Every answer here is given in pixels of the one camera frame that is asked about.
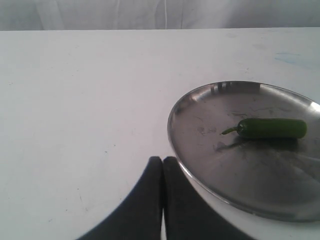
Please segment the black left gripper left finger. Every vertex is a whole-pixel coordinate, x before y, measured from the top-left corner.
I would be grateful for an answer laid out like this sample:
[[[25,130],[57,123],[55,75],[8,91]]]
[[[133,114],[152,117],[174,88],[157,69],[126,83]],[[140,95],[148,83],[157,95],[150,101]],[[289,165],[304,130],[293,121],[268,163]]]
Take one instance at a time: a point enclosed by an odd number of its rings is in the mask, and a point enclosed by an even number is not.
[[[163,164],[149,158],[134,188],[101,223],[81,240],[160,240],[163,217]]]

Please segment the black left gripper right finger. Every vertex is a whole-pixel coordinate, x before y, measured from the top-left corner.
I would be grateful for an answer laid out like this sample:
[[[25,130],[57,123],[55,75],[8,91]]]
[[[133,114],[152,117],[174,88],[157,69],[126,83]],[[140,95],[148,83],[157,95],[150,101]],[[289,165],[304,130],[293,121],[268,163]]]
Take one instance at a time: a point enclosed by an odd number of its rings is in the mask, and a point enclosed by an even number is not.
[[[196,192],[175,157],[163,162],[164,222],[168,240],[251,240]]]

